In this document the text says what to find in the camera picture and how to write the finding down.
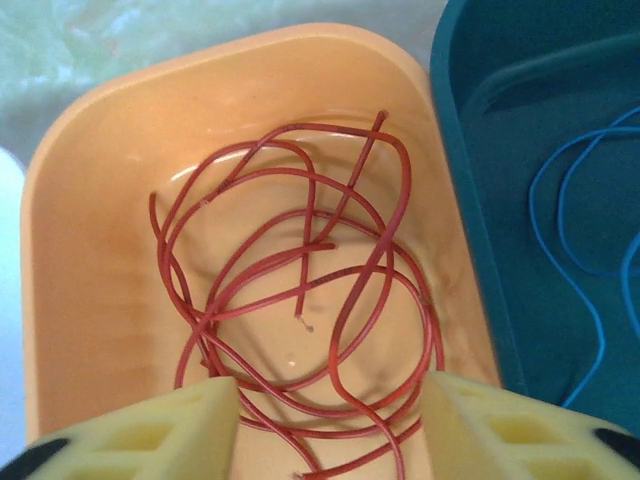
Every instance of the teal plastic tub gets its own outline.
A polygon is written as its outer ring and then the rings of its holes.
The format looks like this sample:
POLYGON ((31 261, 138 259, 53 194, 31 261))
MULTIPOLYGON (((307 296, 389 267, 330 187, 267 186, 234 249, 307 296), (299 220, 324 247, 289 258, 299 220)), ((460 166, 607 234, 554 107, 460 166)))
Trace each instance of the teal plastic tub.
MULTIPOLYGON (((540 248, 527 194, 556 148, 640 105, 640 3, 450 0, 431 80, 503 383, 561 403, 592 365, 596 329, 540 248)), ((568 194, 568 238, 596 268, 619 268, 640 229, 636 138, 597 147, 568 194)), ((593 300, 607 339, 601 367, 570 407, 640 434, 640 341, 620 282, 571 267, 554 230, 560 179, 578 152, 558 160, 536 197, 541 233, 593 300)), ((640 279, 631 286, 640 299, 640 279)))

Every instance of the pale green surface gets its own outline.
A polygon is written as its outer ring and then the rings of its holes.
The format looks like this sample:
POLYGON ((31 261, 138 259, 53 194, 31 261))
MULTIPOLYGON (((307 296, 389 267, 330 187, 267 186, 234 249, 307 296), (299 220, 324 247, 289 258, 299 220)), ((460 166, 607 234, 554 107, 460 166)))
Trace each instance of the pale green surface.
MULTIPOLYGON (((446 0, 0 0, 0 147, 28 164, 62 110, 99 83, 277 27, 339 22, 428 65, 446 0)), ((0 150, 0 465, 24 444, 18 206, 23 177, 0 150)))

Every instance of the blue wire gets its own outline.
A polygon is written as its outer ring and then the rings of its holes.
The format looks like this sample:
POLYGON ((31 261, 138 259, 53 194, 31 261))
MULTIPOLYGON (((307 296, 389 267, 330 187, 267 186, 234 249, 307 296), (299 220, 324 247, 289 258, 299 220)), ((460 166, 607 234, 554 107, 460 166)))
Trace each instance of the blue wire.
POLYGON ((638 321, 638 315, 636 309, 633 306, 633 300, 631 299, 631 286, 629 285, 629 270, 631 266, 631 260, 635 256, 638 248, 640 247, 640 232, 636 234, 631 241, 629 248, 624 254, 622 259, 622 266, 620 267, 620 284, 622 285, 622 298, 624 305, 627 308, 627 313, 631 319, 631 326, 633 327, 636 337, 640 340, 640 321, 638 321))
MULTIPOLYGON (((633 117, 634 115, 636 115, 638 113, 640 113, 640 107, 636 107, 636 108, 634 108, 632 110, 629 110, 628 112, 626 112, 625 114, 621 115, 616 120, 614 120, 611 123, 611 125, 609 125, 609 129, 620 125, 622 122, 624 122, 625 120, 628 120, 629 118, 633 117)), ((583 152, 576 159, 576 161, 573 163, 573 165, 571 165, 571 167, 567 171, 566 175, 564 176, 564 178, 562 180, 562 185, 560 186, 560 194, 558 196, 557 224, 558 224, 558 234, 560 236, 560 243, 562 244, 562 248, 564 249, 564 251, 567 254, 567 256, 571 259, 571 261, 573 261, 573 263, 578 268, 580 268, 580 270, 582 270, 583 272, 585 272, 585 273, 587 273, 589 275, 593 275, 593 276, 596 276, 596 277, 615 278, 615 277, 618 277, 620 275, 620 273, 618 271, 603 272, 603 271, 592 269, 592 268, 588 267, 584 262, 582 262, 578 258, 578 256, 573 252, 571 247, 569 246, 569 242, 567 241, 567 237, 566 237, 565 230, 564 230, 564 207, 565 207, 565 199, 566 199, 567 188, 569 186, 569 181, 571 180, 571 177, 573 176, 573 173, 580 166, 580 164, 584 161, 584 159, 589 156, 589 154, 593 151, 593 149, 600 143, 600 140, 602 140, 606 135, 607 135, 607 133, 605 132, 605 133, 602 133, 602 134, 596 136, 591 141, 591 143, 587 146, 587 148, 585 148, 583 150, 583 152)), ((567 145, 563 145, 562 147, 560 147, 560 150, 564 151, 567 148, 569 148, 567 145)), ((634 276, 638 275, 639 273, 640 273, 640 269, 633 269, 632 270, 632 275, 634 275, 634 276)))
MULTIPOLYGON (((628 112, 627 114, 625 114, 626 117, 624 115, 623 115, 623 117, 628 118, 628 116, 631 116, 631 115, 635 114, 636 113, 635 110, 640 111, 640 108, 634 109, 634 110, 628 112)), ((594 323, 594 326, 596 328, 596 334, 597 334, 597 337, 598 337, 598 350, 597 350, 595 359, 594 359, 594 361, 593 361, 593 363, 591 365, 591 368, 586 373, 586 375, 582 378, 582 380, 578 383, 578 385, 573 389, 573 391, 562 402, 561 405, 563 407, 568 407, 571 403, 573 403, 575 398, 582 392, 582 390, 584 390, 585 386, 591 381, 591 379, 593 378, 593 376, 597 372, 598 368, 602 364, 602 360, 604 358, 604 353, 605 353, 605 350, 606 350, 606 338, 604 336, 604 327, 603 327, 603 324, 602 324, 602 319, 600 318, 600 314, 598 313, 597 309, 595 308, 595 306, 593 305, 593 303, 591 302, 591 300, 589 299, 587 294, 578 286, 578 284, 573 280, 573 278, 571 278, 571 276, 562 267, 562 265, 560 265, 560 262, 558 262, 558 260, 553 255, 553 253, 551 253, 551 250, 549 249, 549 247, 547 246, 546 242, 542 238, 542 234, 540 233, 540 228, 538 226, 538 220, 536 218, 536 213, 535 213, 535 190, 536 190, 536 187, 538 186, 538 183, 540 182, 540 179, 542 178, 542 176, 545 173, 545 171, 547 170, 547 168, 549 168, 551 163, 553 163, 554 160, 556 160, 564 151, 566 151, 570 147, 572 147, 572 146, 574 146, 574 145, 576 145, 578 143, 584 142, 586 140, 596 139, 597 138, 598 140, 592 142, 592 144, 589 146, 591 148, 587 147, 586 151, 587 151, 587 154, 588 154, 591 150, 593 150, 593 148, 595 148, 597 142, 599 142, 600 139, 604 138, 605 136, 610 136, 610 135, 629 135, 629 134, 639 134, 639 133, 640 133, 640 127, 618 127, 618 126, 612 126, 612 127, 609 127, 609 128, 604 128, 604 129, 600 129, 600 130, 594 130, 594 131, 586 133, 584 135, 580 135, 579 137, 574 138, 573 140, 567 142, 566 144, 564 144, 563 146, 558 148, 542 164, 542 167, 540 167, 540 170, 538 170, 538 173, 536 173, 536 175, 535 175, 535 177, 534 177, 534 179, 531 182, 531 185, 529 187, 529 196, 528 196, 528 198, 529 198, 529 201, 528 201, 528 204, 529 204, 529 216, 530 216, 530 219, 531 219, 531 225, 533 227, 533 231, 534 231, 535 237, 536 237, 538 243, 540 244, 540 247, 542 248, 543 252, 545 253, 547 258, 551 262, 551 264, 555 267, 555 269, 558 271, 558 273, 560 273, 560 275, 562 275, 562 277, 566 280, 566 282, 574 289, 576 294, 584 302, 585 306, 587 307, 587 309, 591 313, 591 316, 593 317, 593 323, 594 323)), ((574 162, 574 165, 572 165, 572 168, 568 172, 569 178, 571 177, 571 174, 573 174, 573 172, 575 171, 575 168, 577 168, 576 163, 582 162, 584 160, 584 157, 586 157, 586 155, 584 155, 584 156, 581 155, 581 157, 578 158, 578 160, 576 160, 574 162)), ((563 182, 563 186, 564 186, 565 189, 566 189, 567 184, 568 184, 568 182, 563 182)), ((630 254, 631 257, 633 256, 634 253, 635 253, 635 250, 633 250, 631 252, 631 254, 630 254)))

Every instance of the tangled wire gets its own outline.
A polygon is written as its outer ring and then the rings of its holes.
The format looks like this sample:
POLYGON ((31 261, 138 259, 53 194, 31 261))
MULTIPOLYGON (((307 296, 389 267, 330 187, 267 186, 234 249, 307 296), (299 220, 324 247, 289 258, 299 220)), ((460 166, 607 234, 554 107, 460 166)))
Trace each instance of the tangled wire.
POLYGON ((411 192, 411 165, 407 149, 396 137, 380 131, 383 122, 387 118, 387 113, 378 113, 371 130, 352 128, 339 125, 321 123, 294 123, 281 126, 269 132, 258 141, 242 142, 222 148, 209 155, 200 165, 193 170, 182 189, 179 191, 174 203, 169 208, 166 218, 160 224, 157 215, 157 193, 153 192, 149 198, 149 213, 153 232, 157 239, 157 261, 162 281, 166 287, 169 297, 180 315, 191 327, 184 350, 180 356, 176 376, 175 388, 183 385, 187 362, 194 348, 198 348, 202 355, 202 364, 208 369, 209 376, 235 376, 239 387, 241 403, 248 414, 242 416, 241 422, 244 425, 258 429, 272 431, 289 443, 305 460, 310 472, 295 474, 294 478, 304 480, 316 480, 330 478, 354 470, 386 452, 392 451, 395 458, 396 475, 399 480, 405 479, 405 466, 401 443, 420 429, 420 419, 417 419, 403 432, 396 435, 392 431, 392 426, 401 420, 412 406, 415 404, 421 387, 421 379, 429 369, 432 356, 436 360, 436 368, 443 369, 444 354, 440 329, 438 326, 436 313, 431 302, 431 295, 427 287, 427 282, 418 263, 412 256, 394 241, 396 233, 409 204, 411 192), (341 134, 351 137, 366 139, 359 158, 355 162, 350 179, 346 185, 336 180, 316 173, 314 164, 309 154, 293 141, 278 139, 279 136, 291 131, 314 131, 328 134, 341 134), (365 163, 374 143, 384 142, 395 149, 401 167, 401 188, 398 195, 393 214, 385 223, 378 211, 362 195, 355 191, 356 183, 365 167, 365 163), (261 149, 281 149, 293 153, 304 166, 304 168, 273 167, 263 168, 256 171, 243 173, 244 168, 251 159, 261 149), (217 159, 233 153, 245 152, 242 158, 232 171, 215 188, 200 198, 191 206, 186 208, 184 213, 178 212, 192 188, 195 181, 201 174, 212 165, 217 159), (180 233, 185 225, 200 209, 205 208, 210 203, 216 201, 225 192, 237 188, 242 184, 251 182, 257 178, 267 176, 293 176, 306 179, 308 184, 306 205, 286 211, 270 219, 259 226, 255 232, 249 236, 226 261, 221 270, 217 273, 213 284, 209 290, 206 304, 202 309, 196 308, 192 301, 186 275, 174 255, 174 247, 180 233), (324 185, 335 189, 341 193, 341 199, 334 211, 326 211, 316 208, 317 186, 324 185), (357 202, 370 216, 372 225, 366 225, 358 220, 344 215, 344 210, 348 201, 357 202), (265 258, 251 264, 238 275, 228 278, 229 272, 243 256, 243 254, 265 233, 276 225, 289 219, 304 218, 304 227, 301 235, 300 245, 295 248, 279 251, 268 255, 265 258), (322 219, 324 227, 318 235, 312 236, 313 223, 322 219), (329 251, 336 248, 336 245, 328 240, 332 230, 338 224, 348 226, 375 241, 375 245, 363 265, 353 265, 342 268, 338 271, 323 275, 318 278, 309 279, 309 263, 311 257, 317 252, 329 251), (379 265, 382 257, 385 264, 379 265), (403 275, 394 268, 394 264, 399 257, 411 271, 413 280, 403 275), (245 286, 275 272, 292 262, 300 262, 300 281, 298 286, 286 291, 255 300, 248 304, 229 308, 229 304, 234 296, 245 286), (355 303, 360 297, 363 289, 367 285, 372 275, 382 275, 384 283, 381 288, 380 297, 375 304, 372 313, 360 332, 354 339, 340 351, 340 341, 349 316, 354 309, 355 303), (267 380, 260 372, 250 365, 236 350, 223 342, 218 333, 221 322, 232 321, 249 312, 260 308, 282 302, 287 299, 296 298, 294 315, 301 319, 305 303, 305 294, 335 280, 353 276, 355 281, 346 300, 344 301, 331 334, 327 364, 317 371, 310 372, 301 379, 274 384, 267 380), (364 341, 367 335, 374 328, 386 302, 389 298, 391 287, 394 282, 402 285, 415 300, 420 320, 422 324, 422 352, 419 361, 409 377, 402 382, 395 390, 388 395, 376 400, 371 404, 366 404, 349 393, 343 385, 339 365, 344 362, 364 341), (235 372, 222 362, 220 352, 229 356, 248 377, 239 378, 235 372), (291 394, 305 387, 308 387, 325 376, 329 375, 331 384, 339 396, 344 399, 345 408, 318 407, 305 404, 292 398, 291 394), (330 419, 334 421, 353 419, 366 416, 371 420, 371 425, 364 428, 351 430, 314 430, 308 428, 298 428, 290 426, 269 418, 259 408, 252 403, 243 391, 261 392, 271 395, 284 405, 304 414, 316 418, 330 419), (387 418, 382 418, 378 410, 388 407, 395 402, 402 400, 397 410, 387 418), (304 439, 347 439, 383 434, 386 443, 381 447, 367 453, 366 455, 354 459, 344 465, 323 469, 313 453, 304 445, 304 439))

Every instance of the sponge hole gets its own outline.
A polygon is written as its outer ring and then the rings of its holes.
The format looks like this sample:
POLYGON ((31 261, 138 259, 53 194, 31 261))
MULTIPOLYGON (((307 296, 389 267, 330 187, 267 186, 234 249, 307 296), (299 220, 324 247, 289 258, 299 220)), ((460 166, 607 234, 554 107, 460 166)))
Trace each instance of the sponge hole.
POLYGON ((68 480, 133 480, 137 468, 127 467, 81 467, 69 475, 68 480))
POLYGON ((99 450, 153 451, 162 445, 172 428, 174 428, 172 424, 163 423, 130 425, 119 430, 99 450))
POLYGON ((525 464, 536 480, 614 480, 588 460, 540 459, 525 464))
POLYGON ((565 443, 551 427, 528 415, 494 415, 488 418, 491 429, 506 443, 565 443))

